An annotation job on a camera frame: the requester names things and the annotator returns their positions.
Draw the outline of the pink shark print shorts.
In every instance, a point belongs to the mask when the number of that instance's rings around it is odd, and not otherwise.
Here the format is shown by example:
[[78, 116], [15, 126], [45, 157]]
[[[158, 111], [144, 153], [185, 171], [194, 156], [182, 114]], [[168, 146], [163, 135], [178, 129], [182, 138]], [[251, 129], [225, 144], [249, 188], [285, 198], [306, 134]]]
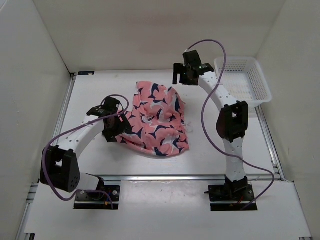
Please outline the pink shark print shorts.
[[174, 157], [190, 149], [185, 125], [185, 103], [173, 87], [139, 81], [132, 110], [125, 113], [132, 129], [116, 141], [134, 151]]

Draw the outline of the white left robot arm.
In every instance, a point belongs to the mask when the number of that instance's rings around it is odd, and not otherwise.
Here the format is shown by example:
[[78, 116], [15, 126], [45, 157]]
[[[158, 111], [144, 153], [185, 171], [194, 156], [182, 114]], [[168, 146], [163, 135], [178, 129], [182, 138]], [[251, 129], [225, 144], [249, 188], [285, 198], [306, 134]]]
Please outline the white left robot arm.
[[119, 94], [107, 96], [100, 105], [92, 107], [80, 126], [68, 130], [52, 139], [42, 152], [40, 182], [56, 193], [80, 191], [93, 200], [105, 194], [102, 178], [82, 173], [79, 158], [86, 147], [102, 135], [108, 143], [116, 142], [117, 136], [132, 130], [125, 115]]

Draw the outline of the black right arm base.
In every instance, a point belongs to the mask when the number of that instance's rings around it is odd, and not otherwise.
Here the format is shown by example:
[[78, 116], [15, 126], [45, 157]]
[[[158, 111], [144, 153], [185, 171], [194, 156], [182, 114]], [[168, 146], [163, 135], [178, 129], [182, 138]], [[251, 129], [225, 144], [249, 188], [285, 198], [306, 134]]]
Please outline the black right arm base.
[[226, 175], [224, 184], [211, 184], [204, 194], [209, 195], [211, 212], [257, 211], [252, 185], [245, 176], [231, 181]]

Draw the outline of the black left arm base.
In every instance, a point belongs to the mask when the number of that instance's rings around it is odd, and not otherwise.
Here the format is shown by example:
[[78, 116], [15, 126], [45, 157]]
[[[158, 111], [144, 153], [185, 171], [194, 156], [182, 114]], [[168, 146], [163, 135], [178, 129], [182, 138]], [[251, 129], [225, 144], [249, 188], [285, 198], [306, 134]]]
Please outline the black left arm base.
[[77, 193], [74, 199], [73, 208], [75, 210], [118, 210], [121, 186], [107, 184], [102, 177], [98, 177], [99, 182], [96, 191]]

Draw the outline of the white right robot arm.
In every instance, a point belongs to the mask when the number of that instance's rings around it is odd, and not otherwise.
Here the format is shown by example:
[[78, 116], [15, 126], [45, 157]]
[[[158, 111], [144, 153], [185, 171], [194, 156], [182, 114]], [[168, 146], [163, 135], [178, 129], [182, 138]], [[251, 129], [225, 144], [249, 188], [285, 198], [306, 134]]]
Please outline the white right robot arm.
[[223, 140], [224, 150], [218, 149], [226, 159], [224, 193], [230, 200], [238, 199], [243, 193], [243, 186], [248, 178], [243, 163], [243, 140], [248, 129], [249, 106], [245, 101], [233, 97], [217, 78], [214, 68], [202, 63], [196, 50], [183, 53], [184, 63], [173, 65], [174, 85], [180, 83], [188, 86], [199, 86], [208, 97], [201, 110], [201, 124], [204, 124], [204, 110], [209, 99], [219, 111], [216, 131]]

